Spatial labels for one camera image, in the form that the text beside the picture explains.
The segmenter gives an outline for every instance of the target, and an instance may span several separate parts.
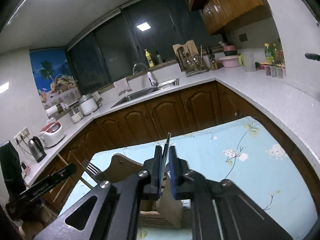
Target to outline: yellow dish soap bottle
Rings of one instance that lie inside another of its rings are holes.
[[[148,60],[149,66],[150,66],[150,67],[154,67],[154,66],[155,66],[155,64],[154,64],[154,63],[153,63],[153,61],[152,61],[152,58],[151,58],[151,54],[150,54],[150,52],[149,52],[149,51],[147,51],[147,49],[145,49],[145,51],[146,51],[146,57],[147,57],[147,60]]]

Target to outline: rice cooker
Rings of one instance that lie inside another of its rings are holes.
[[[52,147],[64,138],[64,130],[59,122],[52,122],[42,128],[39,139],[45,147]]]
[[[78,103],[82,110],[83,115],[89,115],[98,109],[98,105],[93,98],[92,94],[87,94],[78,99]]]

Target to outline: floral tablecloth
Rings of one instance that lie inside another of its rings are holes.
[[[165,140],[96,153],[91,162],[101,170],[111,157],[121,153],[143,163],[154,155],[156,145]],[[207,179],[231,179],[263,208],[294,240],[303,239],[316,222],[310,192],[286,152],[268,131],[252,117],[171,138],[179,158]],[[84,172],[82,178],[96,183]],[[60,214],[72,206],[89,188],[79,181]],[[139,228],[137,239],[191,240],[190,229]]]

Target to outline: power cord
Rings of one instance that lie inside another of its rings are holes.
[[[17,144],[20,146],[20,148],[22,149],[22,150],[24,150],[27,154],[30,154],[30,155],[32,155],[31,153],[29,153],[28,151],[26,151],[21,145],[20,145],[20,143],[19,143],[19,140],[16,138],[16,142],[17,142]]]

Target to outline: fork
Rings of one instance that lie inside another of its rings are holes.
[[[74,157],[77,162],[81,165],[81,167],[84,169],[86,173],[96,182],[100,183],[100,181],[96,178],[97,175],[99,175],[102,171],[95,165],[93,165],[88,160],[84,159],[82,162],[78,161],[76,157]]]

